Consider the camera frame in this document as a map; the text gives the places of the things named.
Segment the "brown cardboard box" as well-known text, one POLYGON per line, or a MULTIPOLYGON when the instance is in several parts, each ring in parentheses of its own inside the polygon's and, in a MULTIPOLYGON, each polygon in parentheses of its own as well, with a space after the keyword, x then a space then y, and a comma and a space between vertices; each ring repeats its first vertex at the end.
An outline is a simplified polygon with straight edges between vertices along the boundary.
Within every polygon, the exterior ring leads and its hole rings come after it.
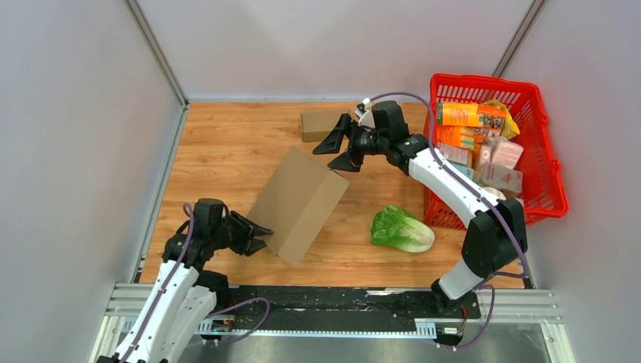
POLYGON ((338 123, 341 115, 350 114, 345 110, 322 110, 301 114, 301 133, 303 143, 323 141, 338 123))

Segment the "brown cardboard sheet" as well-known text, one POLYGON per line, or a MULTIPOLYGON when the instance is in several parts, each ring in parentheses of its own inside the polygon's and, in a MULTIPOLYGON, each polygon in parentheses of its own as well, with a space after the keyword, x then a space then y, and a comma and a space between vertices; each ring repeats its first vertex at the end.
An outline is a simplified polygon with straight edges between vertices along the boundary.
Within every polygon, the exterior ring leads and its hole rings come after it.
POLYGON ((291 266, 303 260, 349 186, 340 174, 291 147, 248 218, 274 233, 268 248, 291 266))

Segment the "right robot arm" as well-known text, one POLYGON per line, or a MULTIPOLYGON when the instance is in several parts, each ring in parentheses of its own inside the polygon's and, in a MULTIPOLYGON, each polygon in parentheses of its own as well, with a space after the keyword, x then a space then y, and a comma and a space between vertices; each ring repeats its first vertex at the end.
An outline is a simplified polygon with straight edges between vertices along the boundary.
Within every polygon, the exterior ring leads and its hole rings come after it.
POLYGON ((466 226, 461 260, 432 284, 431 306, 451 316, 461 298, 527 250, 523 205, 496 195, 463 175, 436 149, 431 138, 412 134, 396 101, 360 104, 356 114, 340 116, 314 154, 335 154, 331 169, 359 172, 366 155, 383 155, 388 163, 425 185, 466 226))

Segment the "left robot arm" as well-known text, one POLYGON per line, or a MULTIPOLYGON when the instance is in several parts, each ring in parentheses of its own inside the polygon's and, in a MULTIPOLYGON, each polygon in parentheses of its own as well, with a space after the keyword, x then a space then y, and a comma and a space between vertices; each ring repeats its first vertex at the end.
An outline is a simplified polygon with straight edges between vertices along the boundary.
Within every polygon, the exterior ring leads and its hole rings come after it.
POLYGON ((219 199, 184 203, 187 220, 166 241, 153 289, 115 351, 99 362, 176 362, 201 321, 235 312, 228 277, 208 271, 215 251, 241 256, 265 248, 273 231, 242 216, 219 199))

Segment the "teal box package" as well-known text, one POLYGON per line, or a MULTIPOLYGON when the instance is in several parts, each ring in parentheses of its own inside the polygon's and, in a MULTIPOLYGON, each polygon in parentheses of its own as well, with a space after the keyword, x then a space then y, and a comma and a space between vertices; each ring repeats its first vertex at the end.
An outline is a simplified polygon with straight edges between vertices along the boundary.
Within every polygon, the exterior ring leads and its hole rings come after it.
POLYGON ((473 180, 474 179, 474 174, 475 171, 474 169, 468 167, 468 166, 463 166, 463 165, 458 165, 458 164, 453 164, 453 167, 460 171, 463 175, 465 175, 468 179, 473 180))

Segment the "green lettuce head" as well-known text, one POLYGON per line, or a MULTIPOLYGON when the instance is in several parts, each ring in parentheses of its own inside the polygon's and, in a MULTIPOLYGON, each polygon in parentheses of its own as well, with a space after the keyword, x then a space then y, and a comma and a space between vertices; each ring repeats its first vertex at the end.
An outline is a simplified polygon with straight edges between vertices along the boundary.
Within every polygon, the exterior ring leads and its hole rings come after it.
POLYGON ((423 253, 434 242, 434 231, 399 206, 386 206, 373 217, 371 244, 407 253, 423 253))

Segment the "orange sponge pack lower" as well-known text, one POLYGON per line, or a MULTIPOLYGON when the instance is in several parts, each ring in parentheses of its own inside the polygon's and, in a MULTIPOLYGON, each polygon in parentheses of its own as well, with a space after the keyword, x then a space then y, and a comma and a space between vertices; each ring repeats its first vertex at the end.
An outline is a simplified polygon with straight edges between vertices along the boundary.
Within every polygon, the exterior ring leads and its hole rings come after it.
POLYGON ((465 126, 437 125, 437 139, 440 144, 473 150, 483 140, 478 130, 465 126))

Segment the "pink white package lower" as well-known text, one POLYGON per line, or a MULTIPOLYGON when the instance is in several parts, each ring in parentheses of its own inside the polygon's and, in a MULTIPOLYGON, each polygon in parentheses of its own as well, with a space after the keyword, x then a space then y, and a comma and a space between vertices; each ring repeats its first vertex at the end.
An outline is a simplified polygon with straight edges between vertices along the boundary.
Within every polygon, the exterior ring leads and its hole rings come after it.
POLYGON ((523 174, 495 163, 483 165, 477 183, 484 187, 506 191, 508 194, 523 192, 523 174))

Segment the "white tape roll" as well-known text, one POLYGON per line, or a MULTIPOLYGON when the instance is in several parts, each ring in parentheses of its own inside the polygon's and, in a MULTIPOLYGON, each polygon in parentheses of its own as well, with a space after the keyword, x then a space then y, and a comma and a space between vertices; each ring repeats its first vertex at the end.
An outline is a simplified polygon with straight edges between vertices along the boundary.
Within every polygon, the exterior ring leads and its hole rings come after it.
POLYGON ((498 190, 496 188, 483 187, 483 189, 485 191, 487 191, 488 193, 493 194, 499 200, 506 200, 507 199, 506 195, 502 191, 500 191, 500 190, 498 190))

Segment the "pink snack package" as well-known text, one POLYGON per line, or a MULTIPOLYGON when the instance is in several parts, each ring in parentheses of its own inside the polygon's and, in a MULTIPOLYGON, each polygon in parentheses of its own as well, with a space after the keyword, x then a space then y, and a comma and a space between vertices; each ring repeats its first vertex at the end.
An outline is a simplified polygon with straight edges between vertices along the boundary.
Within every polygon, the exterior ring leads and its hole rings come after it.
POLYGON ((508 169, 515 169, 523 152, 524 148, 520 144, 499 140, 493 148, 491 162, 508 169))

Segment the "red plastic basket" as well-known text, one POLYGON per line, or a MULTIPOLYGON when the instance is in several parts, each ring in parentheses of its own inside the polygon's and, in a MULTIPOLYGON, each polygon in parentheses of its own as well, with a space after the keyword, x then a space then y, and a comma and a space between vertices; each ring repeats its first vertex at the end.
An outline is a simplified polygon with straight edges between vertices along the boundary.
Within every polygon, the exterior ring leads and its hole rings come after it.
POLYGON ((568 214, 561 164, 535 84, 436 73, 430 95, 437 146, 466 177, 515 197, 528 225, 568 214))

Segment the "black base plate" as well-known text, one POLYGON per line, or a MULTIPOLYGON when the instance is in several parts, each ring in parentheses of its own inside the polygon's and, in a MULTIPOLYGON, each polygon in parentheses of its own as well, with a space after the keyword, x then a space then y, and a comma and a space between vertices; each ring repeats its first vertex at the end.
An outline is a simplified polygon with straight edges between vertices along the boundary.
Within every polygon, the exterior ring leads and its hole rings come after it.
POLYGON ((429 290, 364 287, 240 285, 228 290, 217 310, 249 300, 228 313, 234 333, 258 327, 276 331, 405 333, 416 321, 480 319, 478 299, 469 294, 457 307, 440 313, 429 290))

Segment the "aluminium frame post right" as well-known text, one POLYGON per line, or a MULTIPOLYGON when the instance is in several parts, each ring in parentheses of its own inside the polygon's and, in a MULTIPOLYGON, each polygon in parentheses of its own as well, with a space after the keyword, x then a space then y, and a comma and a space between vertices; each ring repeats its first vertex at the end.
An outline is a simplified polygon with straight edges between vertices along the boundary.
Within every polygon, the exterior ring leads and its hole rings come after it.
POLYGON ((516 27, 515 32, 513 33, 510 41, 508 42, 504 52, 502 53, 499 61, 495 66, 494 71, 491 74, 493 77, 500 78, 505 74, 513 58, 516 56, 518 50, 526 40, 529 32, 536 24, 537 19, 546 4, 547 0, 531 1, 528 9, 526 10, 523 18, 520 20, 519 25, 516 27))

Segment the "aluminium frame post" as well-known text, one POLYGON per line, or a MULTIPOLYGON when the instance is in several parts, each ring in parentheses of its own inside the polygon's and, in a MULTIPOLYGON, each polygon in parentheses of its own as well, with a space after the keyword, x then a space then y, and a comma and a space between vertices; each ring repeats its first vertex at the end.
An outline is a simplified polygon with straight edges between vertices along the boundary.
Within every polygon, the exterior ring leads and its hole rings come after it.
POLYGON ((136 27, 138 28, 139 33, 141 34, 143 40, 145 41, 150 53, 152 54, 153 59, 156 61, 161 74, 163 75, 165 81, 167 82, 172 94, 176 98, 177 102, 181 105, 182 109, 187 109, 189 106, 189 100, 184 93, 183 88, 178 81, 175 72, 169 64, 169 60, 166 57, 165 53, 162 50, 162 47, 154 34, 152 26, 147 19, 144 10, 137 0, 124 0, 124 5, 127 7, 136 27))
POLYGON ((516 56, 518 50, 526 40, 529 32, 536 24, 537 19, 546 4, 547 0, 531 1, 528 9, 526 10, 523 18, 520 20, 519 25, 516 27, 515 32, 513 33, 510 41, 508 42, 504 52, 502 53, 499 61, 495 66, 494 71, 491 74, 493 77, 500 78, 505 74, 513 58, 516 56))

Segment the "aluminium frame post left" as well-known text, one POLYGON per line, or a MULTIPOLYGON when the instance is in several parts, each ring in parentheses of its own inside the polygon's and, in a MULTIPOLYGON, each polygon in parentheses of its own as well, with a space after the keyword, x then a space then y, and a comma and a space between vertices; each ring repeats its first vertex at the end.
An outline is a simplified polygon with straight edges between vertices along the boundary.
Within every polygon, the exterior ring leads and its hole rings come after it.
POLYGON ((176 98, 177 102, 181 105, 182 109, 187 109, 189 106, 189 100, 184 93, 183 88, 178 81, 175 72, 169 64, 169 60, 166 57, 165 53, 162 50, 162 47, 154 34, 152 26, 147 19, 144 10, 137 0, 124 0, 124 5, 127 7, 136 27, 138 28, 139 33, 141 34, 143 40, 145 41, 150 53, 152 54, 153 59, 156 61, 161 74, 163 75, 165 81, 167 82, 172 94, 176 98))

